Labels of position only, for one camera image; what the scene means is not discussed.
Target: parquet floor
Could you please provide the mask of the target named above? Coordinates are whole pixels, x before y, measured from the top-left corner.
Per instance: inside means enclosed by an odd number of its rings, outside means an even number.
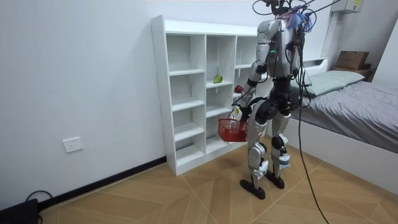
[[[271,148],[268,138],[262,142]],[[285,189],[262,179],[265,200],[239,186],[241,179],[249,180],[243,146],[178,177],[163,164],[41,215],[44,224],[324,223],[299,151],[290,147],[289,152]],[[330,223],[398,223],[398,196],[308,154],[305,160]]]

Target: electrical outlet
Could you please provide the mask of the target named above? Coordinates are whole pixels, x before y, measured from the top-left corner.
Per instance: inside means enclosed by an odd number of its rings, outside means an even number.
[[[81,144],[80,137],[63,140],[63,146],[65,146],[65,150],[67,152],[73,152],[80,149],[83,149],[83,145]]]

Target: humanoid robot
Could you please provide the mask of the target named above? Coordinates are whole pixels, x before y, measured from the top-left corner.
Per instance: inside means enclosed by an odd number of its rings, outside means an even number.
[[[269,1],[269,4],[275,8],[275,1]],[[285,13],[282,10],[273,12],[276,16]],[[286,150],[288,141],[283,132],[291,111],[300,106],[299,94],[290,89],[290,81],[299,72],[299,46],[303,46],[303,32],[288,29],[286,23],[283,19],[275,19],[259,25],[256,61],[252,64],[251,75],[238,105],[243,114],[241,121],[248,119],[248,166],[251,175],[251,181],[241,180],[240,185],[259,199],[266,197],[265,191],[259,186],[261,177],[267,177],[280,189],[285,187],[280,171],[289,166],[290,155]],[[252,100],[261,75],[265,73],[272,77],[274,87],[267,98]],[[267,170],[268,161],[264,159],[267,148],[259,142],[271,119],[273,172]]]

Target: gray bedsheet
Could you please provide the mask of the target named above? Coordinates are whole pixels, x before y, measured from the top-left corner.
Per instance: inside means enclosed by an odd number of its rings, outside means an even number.
[[[297,119],[299,112],[292,116]],[[398,87],[349,85],[312,99],[302,121],[398,153]]]

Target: red basket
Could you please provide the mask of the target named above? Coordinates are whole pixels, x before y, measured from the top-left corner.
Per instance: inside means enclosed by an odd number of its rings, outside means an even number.
[[[226,142],[246,142],[248,123],[231,118],[220,118],[218,120],[218,135]]]

